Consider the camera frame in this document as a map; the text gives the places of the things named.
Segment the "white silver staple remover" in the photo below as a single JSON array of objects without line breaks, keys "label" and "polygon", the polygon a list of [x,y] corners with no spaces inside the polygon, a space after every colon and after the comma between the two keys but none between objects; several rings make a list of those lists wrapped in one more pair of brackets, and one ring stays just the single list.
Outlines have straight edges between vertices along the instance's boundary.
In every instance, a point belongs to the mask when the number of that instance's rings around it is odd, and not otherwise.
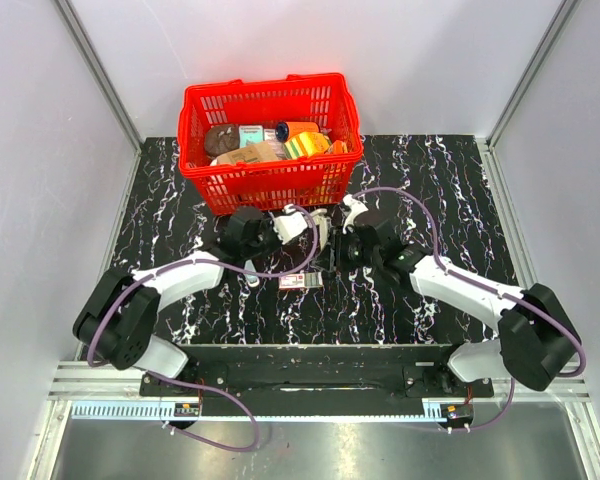
[{"label": "white silver staple remover", "polygon": [[247,285],[250,288],[256,288],[260,284],[260,279],[256,275],[257,270],[252,260],[247,260],[244,264],[246,273],[244,274]]}]

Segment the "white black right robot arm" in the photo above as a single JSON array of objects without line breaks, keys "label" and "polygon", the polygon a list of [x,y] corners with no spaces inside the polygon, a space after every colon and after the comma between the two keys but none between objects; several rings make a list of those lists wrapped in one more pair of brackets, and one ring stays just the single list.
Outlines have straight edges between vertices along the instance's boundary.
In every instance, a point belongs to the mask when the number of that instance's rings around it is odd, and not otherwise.
[{"label": "white black right robot arm", "polygon": [[536,283],[507,286],[454,266],[432,251],[402,242],[386,225],[320,231],[320,265],[330,271],[369,269],[403,292],[447,304],[489,327],[495,339],[452,347],[434,375],[436,387],[456,396],[470,383],[509,377],[542,392],[577,353],[581,339],[555,293]]}]

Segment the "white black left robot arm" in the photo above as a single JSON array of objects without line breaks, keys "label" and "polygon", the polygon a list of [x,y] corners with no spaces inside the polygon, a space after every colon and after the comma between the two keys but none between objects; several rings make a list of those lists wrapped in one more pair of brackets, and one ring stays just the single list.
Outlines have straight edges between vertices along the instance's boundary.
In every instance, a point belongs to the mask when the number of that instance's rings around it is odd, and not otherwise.
[{"label": "white black left robot arm", "polygon": [[247,261],[281,245],[273,225],[255,207],[241,207],[218,237],[189,256],[136,273],[111,267],[97,282],[72,332],[94,349],[93,358],[118,370],[137,368],[162,376],[175,395],[191,392],[197,381],[189,356],[154,334],[166,307],[221,283],[224,263],[243,268]]}]

